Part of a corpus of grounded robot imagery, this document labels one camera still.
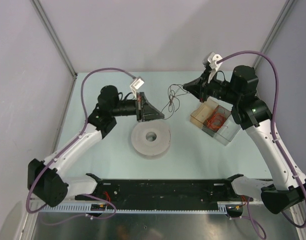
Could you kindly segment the white perforated cable spool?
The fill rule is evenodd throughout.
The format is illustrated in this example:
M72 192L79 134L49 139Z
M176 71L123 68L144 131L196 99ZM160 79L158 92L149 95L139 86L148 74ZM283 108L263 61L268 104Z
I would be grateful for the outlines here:
M149 160L161 158L171 146L170 127L163 120L138 123L131 133L131 143L141 157Z

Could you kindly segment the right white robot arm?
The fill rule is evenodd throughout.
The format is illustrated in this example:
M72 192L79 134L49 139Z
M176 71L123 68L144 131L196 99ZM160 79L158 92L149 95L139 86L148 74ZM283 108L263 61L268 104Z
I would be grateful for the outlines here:
M230 81L221 81L209 66L202 75L183 85L184 90L200 102L209 97L232 105L234 122L246 131L259 149L272 176L272 181L257 180L237 174L229 178L231 183L224 186L224 197L230 201L245 195L261 200L273 214L296 205L304 200L300 188L306 190L306 175L296 167L291 172L279 146L284 146L276 131L271 130L272 113L264 101L256 96L259 79L254 68L239 65L234 68Z

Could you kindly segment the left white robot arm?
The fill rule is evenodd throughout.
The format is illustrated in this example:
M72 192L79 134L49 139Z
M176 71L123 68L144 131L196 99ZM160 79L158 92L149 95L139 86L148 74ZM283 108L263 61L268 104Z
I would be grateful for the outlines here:
M88 116L82 130L67 143L43 161L33 159L28 165L28 189L55 207L65 198L87 194L97 200L103 195L99 178L91 173L82 177L66 178L66 172L93 145L103 140L116 126L116 117L136 116L138 122L161 120L164 114L147 100L143 92L135 99L120 99L113 85L101 89L97 104Z

